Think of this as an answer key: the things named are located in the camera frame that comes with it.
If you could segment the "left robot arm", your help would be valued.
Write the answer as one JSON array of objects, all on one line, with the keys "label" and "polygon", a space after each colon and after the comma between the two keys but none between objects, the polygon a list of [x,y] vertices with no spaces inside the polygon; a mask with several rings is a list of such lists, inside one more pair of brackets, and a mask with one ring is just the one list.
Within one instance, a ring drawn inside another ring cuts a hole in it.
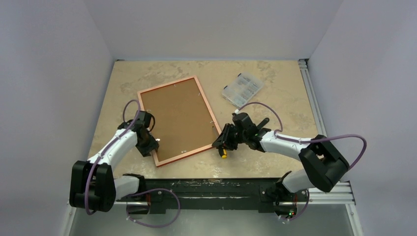
[{"label": "left robot arm", "polygon": [[134,119],[122,122],[113,138],[97,154],[86,161],[77,161],[71,171],[69,204],[84,208],[88,215],[108,212],[115,201],[131,197],[145,198],[145,178],[140,174],[124,174],[114,178],[115,168],[126,154],[136,148],[143,157],[151,156],[159,148],[152,136],[155,117],[139,111]]}]

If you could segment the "red picture frame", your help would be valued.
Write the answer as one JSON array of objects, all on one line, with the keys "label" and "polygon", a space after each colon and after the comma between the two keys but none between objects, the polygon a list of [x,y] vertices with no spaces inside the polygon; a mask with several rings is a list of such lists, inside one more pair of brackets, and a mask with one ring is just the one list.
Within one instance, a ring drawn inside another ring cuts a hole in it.
[{"label": "red picture frame", "polygon": [[197,77],[139,91],[141,108],[156,118],[151,131],[159,148],[152,152],[161,167],[212,148],[221,128]]}]

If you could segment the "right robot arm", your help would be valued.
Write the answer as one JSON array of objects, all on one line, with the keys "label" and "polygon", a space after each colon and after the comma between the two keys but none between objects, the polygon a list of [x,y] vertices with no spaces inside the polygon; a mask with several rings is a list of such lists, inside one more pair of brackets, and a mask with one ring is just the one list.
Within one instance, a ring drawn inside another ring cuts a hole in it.
[{"label": "right robot arm", "polygon": [[269,118],[255,124],[247,113],[232,116],[233,122],[225,124],[212,143],[221,157],[225,158],[227,151],[236,150],[239,144],[246,144],[252,150],[278,153],[301,162],[301,170],[288,172],[278,181],[276,193],[282,200],[309,188],[330,192],[350,168],[348,161],[323,135],[313,139],[277,136],[265,127]]}]

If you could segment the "black yellow screwdriver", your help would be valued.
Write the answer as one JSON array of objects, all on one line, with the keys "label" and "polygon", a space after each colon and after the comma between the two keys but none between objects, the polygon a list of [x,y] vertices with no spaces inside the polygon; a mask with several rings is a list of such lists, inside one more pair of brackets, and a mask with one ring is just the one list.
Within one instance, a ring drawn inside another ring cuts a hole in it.
[{"label": "black yellow screwdriver", "polygon": [[211,144],[212,148],[216,148],[218,154],[221,158],[227,158],[227,151],[226,151],[226,141],[227,141],[227,131],[229,128],[229,124],[225,124],[224,128],[222,129],[220,135],[216,138],[216,140]]}]

